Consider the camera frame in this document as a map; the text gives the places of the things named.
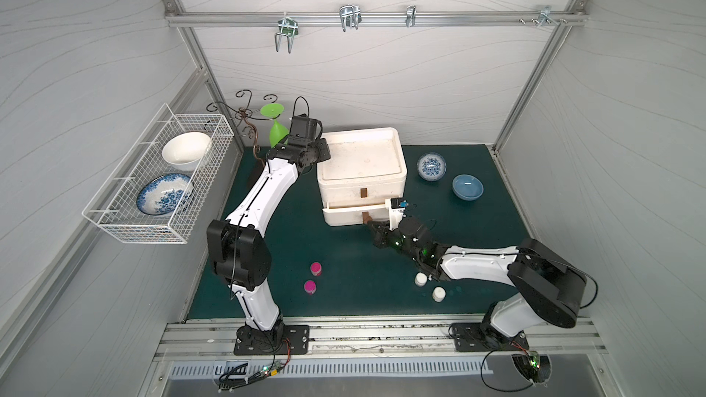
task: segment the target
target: green plastic cup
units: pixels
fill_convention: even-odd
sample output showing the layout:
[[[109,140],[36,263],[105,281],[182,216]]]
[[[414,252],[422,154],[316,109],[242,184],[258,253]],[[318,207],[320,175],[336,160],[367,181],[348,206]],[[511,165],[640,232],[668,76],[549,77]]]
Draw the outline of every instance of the green plastic cup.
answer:
[[[282,112],[284,112],[285,107],[279,103],[266,104],[260,109],[260,114],[267,118],[277,118]],[[270,128],[270,147],[275,147],[279,141],[287,137],[289,134],[289,129],[285,128],[276,119],[272,121],[272,127]]]

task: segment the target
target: black mounting plate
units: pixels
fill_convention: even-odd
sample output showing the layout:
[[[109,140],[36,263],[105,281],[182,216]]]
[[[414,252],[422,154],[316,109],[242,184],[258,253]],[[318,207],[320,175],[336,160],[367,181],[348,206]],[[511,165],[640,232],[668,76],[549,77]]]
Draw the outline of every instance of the black mounting plate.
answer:
[[[482,353],[488,351],[483,345],[481,337],[481,323],[452,323],[448,333],[454,338],[453,347],[457,353]],[[530,348],[527,338],[523,337],[525,332],[520,333],[520,337],[515,341],[525,350]],[[520,351],[510,344],[503,345],[498,351]]]
[[[272,347],[252,337],[250,327],[238,329],[234,355],[272,355]],[[309,350],[309,325],[285,325],[284,339],[289,339],[291,354],[306,354]],[[287,343],[282,342],[276,355],[287,355]]]

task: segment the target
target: vent grille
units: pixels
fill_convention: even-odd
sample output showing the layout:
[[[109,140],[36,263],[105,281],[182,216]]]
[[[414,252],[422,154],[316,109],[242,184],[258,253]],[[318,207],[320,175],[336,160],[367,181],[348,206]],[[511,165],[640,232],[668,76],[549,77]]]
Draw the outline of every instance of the vent grille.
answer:
[[[273,378],[352,376],[460,376],[478,375],[483,357],[386,357],[384,359],[293,359]],[[217,379],[229,369],[247,364],[247,375],[269,366],[269,360],[174,362],[170,378]],[[483,374],[493,371],[483,365]]]

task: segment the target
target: blue bowl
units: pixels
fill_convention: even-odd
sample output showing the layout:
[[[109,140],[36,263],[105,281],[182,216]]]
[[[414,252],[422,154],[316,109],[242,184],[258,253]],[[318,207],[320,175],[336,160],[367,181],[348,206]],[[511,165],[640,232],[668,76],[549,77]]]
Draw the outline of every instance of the blue bowl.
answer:
[[[417,162],[419,176],[427,181],[439,181],[446,173],[446,160],[436,152],[429,152]]]
[[[142,189],[137,196],[137,208],[145,215],[166,216],[177,208],[182,195],[181,210],[186,207],[191,190],[192,184],[188,175],[168,173]]]
[[[483,183],[473,175],[458,175],[451,187],[456,196],[465,201],[475,201],[483,194]]]

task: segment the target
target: white bottle cap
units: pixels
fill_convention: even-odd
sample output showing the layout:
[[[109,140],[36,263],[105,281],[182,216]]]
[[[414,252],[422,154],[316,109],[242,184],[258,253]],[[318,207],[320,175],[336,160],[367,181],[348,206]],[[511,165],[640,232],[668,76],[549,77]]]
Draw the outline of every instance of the white bottle cap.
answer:
[[[436,287],[434,288],[434,291],[431,292],[431,296],[434,298],[435,301],[441,302],[446,297],[446,290],[444,290],[442,287]]]
[[[424,287],[424,284],[427,283],[427,275],[422,272],[417,273],[414,277],[414,283],[417,284],[417,287]]]

